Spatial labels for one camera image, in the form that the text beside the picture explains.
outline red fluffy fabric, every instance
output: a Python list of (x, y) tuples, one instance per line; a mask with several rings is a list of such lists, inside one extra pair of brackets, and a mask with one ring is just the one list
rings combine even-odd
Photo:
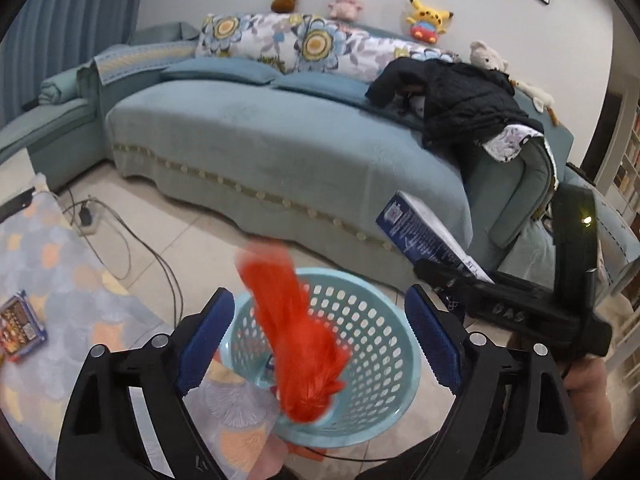
[(318, 420), (344, 388), (338, 377), (350, 353), (338, 345), (331, 326), (307, 313), (308, 294), (284, 248), (253, 246), (238, 261), (238, 272), (273, 349), (282, 411), (296, 422)]

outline stuffed animal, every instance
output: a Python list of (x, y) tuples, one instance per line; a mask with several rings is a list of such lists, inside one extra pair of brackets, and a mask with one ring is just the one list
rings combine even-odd
[(471, 44), (471, 64), (479, 68), (485, 68), (487, 70), (499, 70), (500, 72), (507, 72), (509, 68), (509, 62), (503, 59), (500, 54), (484, 41), (474, 41)]
[(420, 0), (409, 1), (414, 8), (414, 12), (406, 20), (411, 23), (410, 34), (412, 38), (425, 43), (437, 43), (440, 35), (447, 31), (444, 28), (443, 21), (453, 18), (453, 12), (432, 9), (424, 6)]
[(555, 104), (556, 100), (553, 99), (550, 94), (546, 93), (543, 89), (536, 88), (535, 86), (520, 81), (511, 80), (511, 84), (518, 90), (524, 92), (533, 101), (534, 108), (541, 114), (544, 113), (546, 108), (546, 111), (549, 112), (549, 117), (551, 117), (551, 122), (554, 124), (554, 126), (558, 126), (558, 124), (560, 124), (558, 116), (556, 116), (556, 113), (553, 109), (553, 105)]
[(358, 19), (359, 12), (364, 9), (361, 0), (334, 0), (329, 4), (332, 20), (354, 22)]
[(289, 14), (296, 10), (296, 3), (298, 0), (273, 0), (271, 4), (271, 10), (273, 12), (279, 12), (281, 14)]

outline tile floor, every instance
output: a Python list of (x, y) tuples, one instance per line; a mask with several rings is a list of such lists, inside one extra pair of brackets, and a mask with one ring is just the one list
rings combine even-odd
[[(162, 254), (176, 273), (184, 293), (185, 315), (199, 312), (218, 286), (224, 286), (234, 294), (244, 289), (234, 258), (246, 245), (248, 236), (222, 216), (167, 199), (146, 180), (122, 179), (108, 163), (97, 166), (76, 180), (72, 192), (76, 201), (91, 195), (109, 204), (138, 236)], [(60, 202), (63, 206), (70, 204), (69, 194), (63, 193)], [(153, 256), (108, 215), (89, 240), (106, 267), (121, 279), (123, 285), (149, 309), (171, 323), (170, 290)], [(124, 240), (131, 251), (131, 268), (126, 276)], [(292, 245), (290, 251), (297, 266), (331, 266), (330, 262), (299, 246)], [(401, 294), (381, 285), (380, 289), (403, 307)], [(509, 338), (507, 332), (482, 322), (473, 325), (473, 329), (481, 330), (497, 344), (504, 345)], [(395, 456), (437, 431), (452, 402), (453, 396), (436, 382), (429, 365), (422, 358), (420, 387), (402, 419), (370, 442), (332, 450), (332, 453), (357, 459)], [(620, 428), (628, 427), (628, 413), (625, 405), (619, 416)], [(287, 465), (307, 480), (353, 479), (362, 469), (373, 466), (366, 464), (363, 467), (360, 463), (335, 460), (316, 462), (293, 455)]]

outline hand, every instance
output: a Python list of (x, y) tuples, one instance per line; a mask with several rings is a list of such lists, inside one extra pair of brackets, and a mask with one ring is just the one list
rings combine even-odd
[(618, 447), (607, 399), (604, 361), (585, 358), (574, 362), (564, 378), (564, 387), (574, 408), (580, 434), (584, 478), (590, 480)]

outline floral pillow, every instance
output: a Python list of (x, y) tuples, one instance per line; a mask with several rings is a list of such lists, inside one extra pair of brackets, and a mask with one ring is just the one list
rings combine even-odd
[(293, 72), (298, 61), (294, 47), (307, 23), (302, 14), (208, 14), (196, 57), (245, 57)]
[(318, 16), (305, 16), (306, 20), (306, 34), (295, 45), (300, 53), (297, 72), (330, 72), (372, 82), (398, 57), (458, 60), (452, 52), (413, 41), (377, 38), (359, 28)]

